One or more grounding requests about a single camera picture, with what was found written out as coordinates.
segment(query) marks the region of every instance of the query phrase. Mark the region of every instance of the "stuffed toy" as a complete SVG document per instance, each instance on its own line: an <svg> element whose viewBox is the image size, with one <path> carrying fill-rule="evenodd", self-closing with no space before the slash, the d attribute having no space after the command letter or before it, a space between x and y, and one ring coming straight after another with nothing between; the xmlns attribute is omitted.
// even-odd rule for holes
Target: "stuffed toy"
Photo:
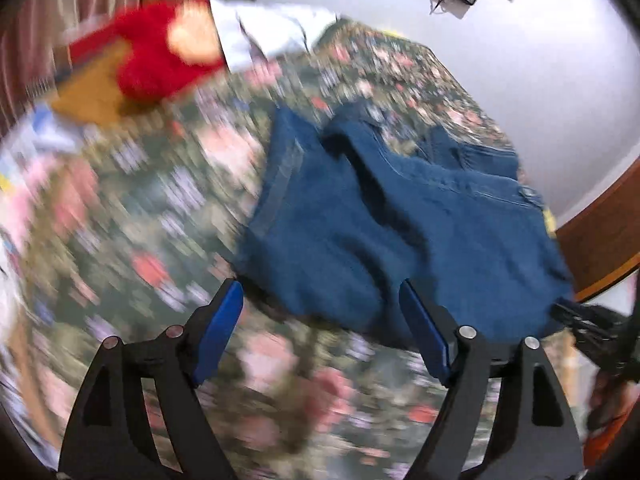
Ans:
<svg viewBox="0 0 640 480"><path fill-rule="evenodd" d="M127 10L114 27L132 48L117 74L129 98L156 102L225 67L206 3L160 0Z"/></svg>

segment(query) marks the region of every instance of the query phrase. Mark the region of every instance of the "jeans seam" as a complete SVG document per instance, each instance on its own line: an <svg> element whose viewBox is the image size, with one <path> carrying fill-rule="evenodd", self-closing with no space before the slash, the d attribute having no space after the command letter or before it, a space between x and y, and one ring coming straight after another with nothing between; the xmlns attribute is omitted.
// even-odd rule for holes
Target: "jeans seam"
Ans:
<svg viewBox="0 0 640 480"><path fill-rule="evenodd" d="M432 164L432 162L429 159L429 155L427 155L427 153L423 150L423 148L419 144L416 145L416 148L418 149L419 152L422 152L422 154L424 155L424 160L426 160L429 164Z"/></svg>
<svg viewBox="0 0 640 480"><path fill-rule="evenodd" d="M273 185L265 196L264 203L260 210L251 222L252 225L250 228L258 238L266 236L275 222L276 216L287 194L291 178L296 171L300 169L304 155L305 150L297 139L287 146L285 155L278 167L278 173L273 180Z"/></svg>
<svg viewBox="0 0 640 480"><path fill-rule="evenodd" d="M444 190L448 190L448 191L452 191L454 193L460 193L461 191L452 188L451 186L446 186L445 184L438 182L436 180L430 180L428 178L422 178L420 176L408 176L407 174L405 174L403 171L398 170L398 168L396 168L391 161L388 160L388 158L386 158L386 154L384 152L384 149L380 143L380 140L375 137L376 142L378 143L378 153L380 154L380 156L382 157L382 159L387 163L387 165L391 168L391 170L397 174L398 176L404 178L405 180L409 180L411 182L419 182L421 184L428 184L430 186L435 186L438 187L440 189L444 189ZM498 202L503 202L503 203L507 203L507 204L513 204L516 205L518 207L524 207L527 209L540 209L535 203L527 200L527 203L522 203L522 202L516 202L514 200L508 200L507 198L500 198L488 193L484 193L478 190L472 190L471 191L472 194L476 194L479 196L484 196L486 198L491 198L492 200L497 200Z"/></svg>
<svg viewBox="0 0 640 480"><path fill-rule="evenodd" d="M498 202L505 202L507 204L513 204L513 205L517 205L517 206L520 206L520 207L526 207L527 209L536 209L535 204L533 204L531 202L523 204L522 202L516 202L515 200L509 200L507 198L501 198L499 196L494 196L494 195L491 195L491 194L488 194L488 193L484 193L482 191L476 191L475 193L480 195L480 196L484 196L484 197L487 197L487 198L491 198L493 200L497 200Z"/></svg>
<svg viewBox="0 0 640 480"><path fill-rule="evenodd" d="M501 148L494 148L493 146L481 146L480 144L465 143L465 146L469 146L472 149L477 149L481 152L491 153L493 156L505 156L505 157L517 157L518 154L513 150L503 150Z"/></svg>

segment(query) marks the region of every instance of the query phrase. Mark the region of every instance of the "orange object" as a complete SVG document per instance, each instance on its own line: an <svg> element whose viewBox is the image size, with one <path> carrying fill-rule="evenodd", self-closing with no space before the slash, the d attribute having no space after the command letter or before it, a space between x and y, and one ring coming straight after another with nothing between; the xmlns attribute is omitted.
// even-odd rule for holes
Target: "orange object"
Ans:
<svg viewBox="0 0 640 480"><path fill-rule="evenodd" d="M50 103L52 110L76 123L103 127L148 114L155 104L127 98L115 78L130 55L131 47L124 40L107 46L103 54L76 69L71 79L58 86L58 95Z"/></svg>
<svg viewBox="0 0 640 480"><path fill-rule="evenodd" d="M582 448L582 457L584 459L585 468L592 468L600 459L603 453L607 450L607 447L609 447L614 441L616 435L620 431L620 428L625 425L632 409L633 406L631 406L622 415L614 418L601 433L587 437L584 447Z"/></svg>

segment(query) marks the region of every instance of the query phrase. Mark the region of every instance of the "denim fabric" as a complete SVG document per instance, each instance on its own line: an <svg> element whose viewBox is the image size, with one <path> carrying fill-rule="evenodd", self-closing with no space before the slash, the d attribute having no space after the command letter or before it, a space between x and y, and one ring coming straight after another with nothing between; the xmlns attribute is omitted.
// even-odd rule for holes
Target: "denim fabric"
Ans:
<svg viewBox="0 0 640 480"><path fill-rule="evenodd" d="M509 150L456 142L442 126L434 126L418 143L417 155L449 170L476 170L518 179L518 156Z"/></svg>
<svg viewBox="0 0 640 480"><path fill-rule="evenodd" d="M436 129L418 155L399 156L363 104L343 105L320 132L277 109L236 270L292 314L393 346L412 346L398 304L412 276L431 278L433 299L487 338L547 336L558 329L549 306L572 295L570 274L540 197L501 176L514 176L517 159L476 148Z"/></svg>

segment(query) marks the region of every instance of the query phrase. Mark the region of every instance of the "floral bedspread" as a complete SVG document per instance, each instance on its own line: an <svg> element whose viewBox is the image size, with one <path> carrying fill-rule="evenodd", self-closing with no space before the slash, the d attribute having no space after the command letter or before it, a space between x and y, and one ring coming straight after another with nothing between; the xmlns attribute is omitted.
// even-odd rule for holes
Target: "floral bedspread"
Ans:
<svg viewBox="0 0 640 480"><path fill-rule="evenodd" d="M312 54L213 79L61 156L34 194L16 263L25 308L9 346L24 423L59 449L101 340L151 338L183 323L233 275L274 102L322 121L358 96L372 99L398 153L411 153L436 122L468 142L509 145L428 48L339 22ZM153 384L145 388L162 460L178 468ZM488 385L467 466L482 459L498 390ZM416 352L291 319L249 291L198 398L241 478L400 480L445 393Z"/></svg>

